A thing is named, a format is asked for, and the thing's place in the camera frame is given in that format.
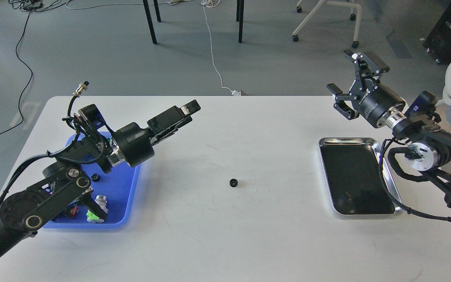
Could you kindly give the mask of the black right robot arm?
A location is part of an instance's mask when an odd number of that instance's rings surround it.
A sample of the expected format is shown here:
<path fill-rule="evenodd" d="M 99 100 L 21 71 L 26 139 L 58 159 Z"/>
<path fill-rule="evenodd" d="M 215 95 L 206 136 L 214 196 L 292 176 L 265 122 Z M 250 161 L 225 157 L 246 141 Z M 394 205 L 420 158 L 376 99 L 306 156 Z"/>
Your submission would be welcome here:
<path fill-rule="evenodd" d="M 403 179 L 430 181 L 444 192 L 444 201 L 451 208 L 451 132 L 442 130 L 436 112 L 436 96 L 423 91 L 407 110 L 406 102 L 381 83 L 381 75 L 390 67 L 374 52 L 345 50 L 353 62 L 355 76 L 349 93 L 331 83 L 327 88 L 334 97 L 334 108 L 348 120 L 363 116 L 374 128 L 389 127 L 393 138 L 385 140 L 379 155 L 382 167 L 384 154 L 393 170 Z M 451 222 L 412 209 L 394 196 L 390 199 L 408 214 Z"/>

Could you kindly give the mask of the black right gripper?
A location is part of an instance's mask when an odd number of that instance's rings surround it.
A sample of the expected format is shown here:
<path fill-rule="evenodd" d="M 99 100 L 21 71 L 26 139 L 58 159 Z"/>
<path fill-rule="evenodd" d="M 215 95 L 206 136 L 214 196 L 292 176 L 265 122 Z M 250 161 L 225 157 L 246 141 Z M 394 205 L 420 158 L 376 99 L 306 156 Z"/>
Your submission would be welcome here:
<path fill-rule="evenodd" d="M 390 67 L 374 52 L 344 50 L 343 54 L 353 62 L 355 79 L 349 93 L 343 93 L 334 83 L 327 84 L 335 95 L 334 108 L 348 120 L 362 115 L 374 128 L 392 127 L 388 118 L 402 111 L 406 102 L 381 83 L 381 75 Z"/>

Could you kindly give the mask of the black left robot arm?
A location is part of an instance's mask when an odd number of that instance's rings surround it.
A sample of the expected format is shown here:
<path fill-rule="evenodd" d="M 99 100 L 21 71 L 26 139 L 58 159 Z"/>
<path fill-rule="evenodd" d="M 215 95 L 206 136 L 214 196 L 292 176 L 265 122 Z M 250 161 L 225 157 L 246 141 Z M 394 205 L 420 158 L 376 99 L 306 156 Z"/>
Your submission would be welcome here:
<path fill-rule="evenodd" d="M 136 167 L 153 157 L 153 147 L 190 123 L 191 116 L 201 109 L 196 100 L 182 107 L 173 106 L 148 120 L 146 128 L 137 123 L 129 123 L 117 131 L 108 128 L 111 135 L 108 139 L 99 132 L 108 125 L 95 104 L 71 114 L 75 100 L 88 85 L 87 81 L 79 84 L 69 102 L 67 116 L 63 118 L 75 131 L 71 143 L 57 152 L 46 152 L 22 162 L 3 190 L 0 196 L 0 258 L 23 239 L 36 236 L 40 228 L 75 201 L 98 219 L 106 219 L 107 209 L 92 198 L 93 178 L 83 166 L 97 164 L 106 174 L 122 163 Z M 43 180 L 8 195 L 25 169 L 43 158 L 55 159 L 43 170 Z"/>

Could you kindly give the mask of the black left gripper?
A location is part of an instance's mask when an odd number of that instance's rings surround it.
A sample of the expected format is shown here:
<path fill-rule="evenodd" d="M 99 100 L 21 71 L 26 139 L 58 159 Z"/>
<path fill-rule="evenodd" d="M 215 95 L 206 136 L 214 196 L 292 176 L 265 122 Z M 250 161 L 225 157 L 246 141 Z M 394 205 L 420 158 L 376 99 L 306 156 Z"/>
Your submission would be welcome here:
<path fill-rule="evenodd" d="M 173 135 L 180 127 L 190 123 L 192 114 L 202 108 L 194 99 L 184 104 L 181 109 L 173 106 L 148 120 L 147 128 L 140 128 L 137 123 L 129 123 L 113 132 L 111 137 L 112 152 L 108 161 L 112 166 L 126 162 L 136 167 L 154 156 L 154 145 Z"/>

